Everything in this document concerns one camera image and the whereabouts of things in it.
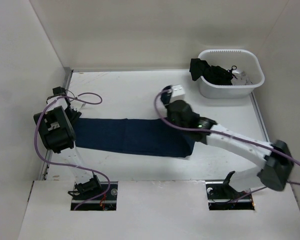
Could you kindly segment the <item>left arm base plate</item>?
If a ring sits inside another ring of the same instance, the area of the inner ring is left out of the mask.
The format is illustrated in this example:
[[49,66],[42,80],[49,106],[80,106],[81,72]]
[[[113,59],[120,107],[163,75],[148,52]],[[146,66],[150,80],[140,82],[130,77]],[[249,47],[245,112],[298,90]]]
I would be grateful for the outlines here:
[[[99,195],[104,192],[108,187],[107,182],[101,182],[101,189],[89,190],[87,193],[79,193],[75,188],[73,191],[68,191],[68,194],[72,197],[70,210],[74,211],[77,205],[83,201]],[[119,183],[113,181],[110,183],[109,190],[90,201],[87,201],[80,205],[77,211],[115,211],[117,209],[117,197],[118,197]]]

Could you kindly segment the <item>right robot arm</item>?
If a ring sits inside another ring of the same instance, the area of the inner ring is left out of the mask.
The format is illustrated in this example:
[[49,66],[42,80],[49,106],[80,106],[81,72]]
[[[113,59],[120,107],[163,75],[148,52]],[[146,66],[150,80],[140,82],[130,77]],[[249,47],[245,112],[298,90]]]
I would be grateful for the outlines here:
[[181,85],[168,85],[158,94],[157,99],[166,109],[164,123],[195,142],[226,150],[254,164],[247,170],[227,174],[219,188],[226,197],[233,198],[258,187],[276,192],[285,189],[294,163],[284,141],[258,141],[232,132],[215,120],[195,113],[184,97]]

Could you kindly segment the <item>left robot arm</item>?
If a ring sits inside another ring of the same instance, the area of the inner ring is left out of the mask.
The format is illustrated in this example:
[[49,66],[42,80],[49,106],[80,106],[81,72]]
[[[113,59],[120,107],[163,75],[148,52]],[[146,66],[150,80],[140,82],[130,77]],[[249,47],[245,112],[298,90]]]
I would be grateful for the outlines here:
[[80,169],[84,161],[76,147],[73,124],[82,113],[71,106],[65,88],[55,87],[52,92],[46,101],[51,106],[43,114],[38,127],[43,145],[62,157],[63,163],[74,165],[70,168],[75,178],[74,190],[68,192],[73,200],[98,199],[103,192],[99,178],[92,170]]

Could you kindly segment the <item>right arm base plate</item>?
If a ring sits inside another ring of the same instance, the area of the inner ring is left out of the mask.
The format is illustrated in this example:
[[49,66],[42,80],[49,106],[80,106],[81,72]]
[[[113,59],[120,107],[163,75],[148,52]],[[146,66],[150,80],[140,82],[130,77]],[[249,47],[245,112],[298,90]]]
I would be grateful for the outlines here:
[[221,181],[207,181],[205,187],[210,211],[255,210],[251,195],[239,199],[250,190],[238,192]]

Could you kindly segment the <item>dark blue denim trousers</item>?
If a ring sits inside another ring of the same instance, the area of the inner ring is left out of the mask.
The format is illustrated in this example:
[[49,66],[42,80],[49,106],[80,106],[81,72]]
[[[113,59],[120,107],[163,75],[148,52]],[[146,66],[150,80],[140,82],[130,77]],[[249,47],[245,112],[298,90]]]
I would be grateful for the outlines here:
[[80,118],[74,124],[79,148],[121,154],[186,158],[195,141],[161,119]]

